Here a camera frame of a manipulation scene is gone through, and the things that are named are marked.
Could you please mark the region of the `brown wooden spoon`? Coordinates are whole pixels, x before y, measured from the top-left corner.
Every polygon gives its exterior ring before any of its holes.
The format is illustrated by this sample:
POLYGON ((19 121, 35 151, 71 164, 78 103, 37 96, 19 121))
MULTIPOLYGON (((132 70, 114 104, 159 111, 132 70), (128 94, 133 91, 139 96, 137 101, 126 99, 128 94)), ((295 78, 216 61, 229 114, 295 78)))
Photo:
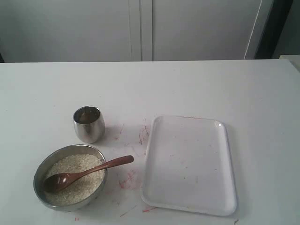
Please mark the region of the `brown wooden spoon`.
POLYGON ((100 171, 100 170, 105 170, 108 168, 116 167, 119 165, 125 165, 132 163, 134 161, 134 157, 132 155, 127 155, 123 157, 119 157, 113 160, 110 160, 104 164, 98 165, 96 167, 93 167, 91 169, 88 169, 83 172, 78 172, 78 173, 58 173, 55 174, 49 178, 47 178, 44 183, 43 183, 43 188, 44 191, 48 193, 57 193, 59 191, 64 190, 71 184, 73 184, 75 181, 79 180, 80 178, 100 171))

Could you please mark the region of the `white rectangular tray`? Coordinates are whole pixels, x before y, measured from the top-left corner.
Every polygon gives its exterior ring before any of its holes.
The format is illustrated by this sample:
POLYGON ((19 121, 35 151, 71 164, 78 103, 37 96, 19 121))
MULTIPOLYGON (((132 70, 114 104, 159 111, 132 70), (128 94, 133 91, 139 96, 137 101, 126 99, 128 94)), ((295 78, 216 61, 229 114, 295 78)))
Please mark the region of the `white rectangular tray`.
POLYGON ((156 117, 145 155, 141 197, 154 207, 233 214, 237 199, 224 124, 213 119, 156 117))

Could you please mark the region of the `white rice heap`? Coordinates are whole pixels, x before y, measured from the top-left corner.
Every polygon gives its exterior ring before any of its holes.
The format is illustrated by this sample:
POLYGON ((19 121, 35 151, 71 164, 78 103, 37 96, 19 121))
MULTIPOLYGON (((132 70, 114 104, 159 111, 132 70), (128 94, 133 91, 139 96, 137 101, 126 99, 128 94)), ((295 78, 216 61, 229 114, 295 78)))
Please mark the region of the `white rice heap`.
MULTIPOLYGON (((101 164, 101 160, 91 154, 70 155, 53 164, 45 177, 48 178, 58 173, 79 173, 101 164)), ((75 204, 95 192, 103 181, 104 176, 105 170, 88 174, 62 191, 57 193, 46 192, 45 197, 50 204, 58 206, 75 204)))

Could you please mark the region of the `dark door frame post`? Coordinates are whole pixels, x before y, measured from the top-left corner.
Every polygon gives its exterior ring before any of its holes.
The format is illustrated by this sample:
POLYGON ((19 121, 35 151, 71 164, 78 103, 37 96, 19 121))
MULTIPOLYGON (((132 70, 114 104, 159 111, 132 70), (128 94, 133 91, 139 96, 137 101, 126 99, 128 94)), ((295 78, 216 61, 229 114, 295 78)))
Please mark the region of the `dark door frame post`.
POLYGON ((293 0, 273 0, 255 52, 256 60, 271 59, 278 44, 293 0))

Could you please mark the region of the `steel rice bowl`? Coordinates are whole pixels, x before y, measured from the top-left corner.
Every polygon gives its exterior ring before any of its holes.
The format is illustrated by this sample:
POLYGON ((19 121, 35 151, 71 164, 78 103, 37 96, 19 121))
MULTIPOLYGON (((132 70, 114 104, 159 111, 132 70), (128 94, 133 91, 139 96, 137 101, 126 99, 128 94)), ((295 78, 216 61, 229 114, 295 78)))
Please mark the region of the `steel rice bowl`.
POLYGON ((91 154, 97 157, 101 163, 106 162, 105 157, 98 149, 84 144, 69 145, 49 155, 38 167, 33 180, 35 194, 44 206, 56 211, 71 212, 88 205, 91 201, 96 199, 102 192, 108 176, 108 171, 106 169, 103 170, 104 177, 100 181, 98 187, 93 192, 91 192, 91 194, 89 194, 87 197, 83 198, 78 202, 67 205, 61 205, 58 203, 51 203, 50 200, 46 198, 43 183, 46 179, 47 172, 50 170, 51 166, 53 166, 59 160, 75 154, 91 154))

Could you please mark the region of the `steel cup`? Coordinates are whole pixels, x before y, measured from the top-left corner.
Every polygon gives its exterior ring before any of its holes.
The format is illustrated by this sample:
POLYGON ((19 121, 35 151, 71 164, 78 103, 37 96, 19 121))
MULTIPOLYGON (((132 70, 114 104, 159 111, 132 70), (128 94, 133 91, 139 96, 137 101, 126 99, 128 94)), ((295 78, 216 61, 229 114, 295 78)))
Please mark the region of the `steel cup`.
POLYGON ((105 135, 105 122, 101 111, 95 106, 84 106, 73 114, 77 137, 84 143, 95 143, 105 135))

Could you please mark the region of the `white cabinet doors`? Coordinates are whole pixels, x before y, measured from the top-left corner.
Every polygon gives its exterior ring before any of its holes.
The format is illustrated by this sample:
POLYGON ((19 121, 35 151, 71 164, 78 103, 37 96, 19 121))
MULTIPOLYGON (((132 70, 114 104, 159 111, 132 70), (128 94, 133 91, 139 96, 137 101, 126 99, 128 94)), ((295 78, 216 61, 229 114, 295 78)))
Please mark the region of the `white cabinet doors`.
POLYGON ((3 0, 5 62, 253 59, 271 0, 3 0))

